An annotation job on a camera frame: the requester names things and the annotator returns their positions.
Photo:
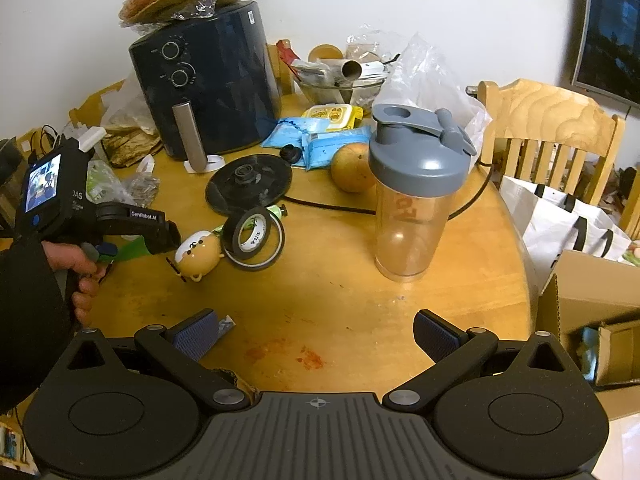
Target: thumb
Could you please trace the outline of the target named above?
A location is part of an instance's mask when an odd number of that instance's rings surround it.
[[[68,269],[78,274],[91,275],[98,270],[96,264],[77,245],[42,242],[42,248],[53,271]]]

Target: television frame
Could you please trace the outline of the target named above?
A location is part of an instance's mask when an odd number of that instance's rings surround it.
[[[640,108],[640,103],[636,103],[635,101],[631,101],[625,97],[622,97],[617,94],[613,94],[607,90],[602,88],[597,88],[595,86],[588,85],[587,83],[581,83],[578,81],[578,72],[580,72],[580,68],[582,66],[582,54],[584,53],[584,47],[587,43],[587,31],[589,28],[589,18],[591,17],[591,0],[587,0],[585,12],[584,12],[584,25],[582,26],[582,39],[580,40],[580,52],[578,53],[578,60],[575,64],[574,74],[571,79],[571,86],[576,88],[580,88],[582,90],[586,90],[588,92],[594,92],[596,94],[604,95],[615,101],[618,101],[627,106],[631,106],[633,108]]]

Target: television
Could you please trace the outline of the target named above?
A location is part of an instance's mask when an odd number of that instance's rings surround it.
[[[587,0],[572,84],[640,107],[640,0]]]

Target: wooden table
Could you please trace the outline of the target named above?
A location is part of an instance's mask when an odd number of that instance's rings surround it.
[[[304,103],[290,96],[283,116]],[[227,161],[254,147],[225,156]],[[183,237],[225,218],[204,200],[210,174],[187,174],[164,152],[156,156],[160,191],[153,207]],[[458,208],[484,175],[473,170]],[[326,170],[294,170],[292,197],[374,208],[374,190],[352,196]],[[199,283],[183,283],[164,256],[116,264],[103,282],[94,325],[107,336],[131,336],[149,323],[171,326],[202,308],[229,314],[237,326],[202,360],[236,371],[261,390],[374,391],[380,397],[431,365],[415,345],[412,319],[429,308],[460,328],[484,326],[501,338],[529,334],[529,297],[516,234],[494,186],[447,223],[426,275],[401,284],[373,261],[374,218],[286,203],[286,246],[269,269],[245,272],[223,260]]]

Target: control dial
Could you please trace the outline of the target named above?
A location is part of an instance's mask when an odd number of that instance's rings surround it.
[[[180,63],[178,69],[171,74],[171,83],[176,88],[186,86],[196,75],[196,71],[189,63]]]
[[[182,45],[178,40],[167,41],[161,49],[162,57],[165,59],[175,59],[180,56]]]

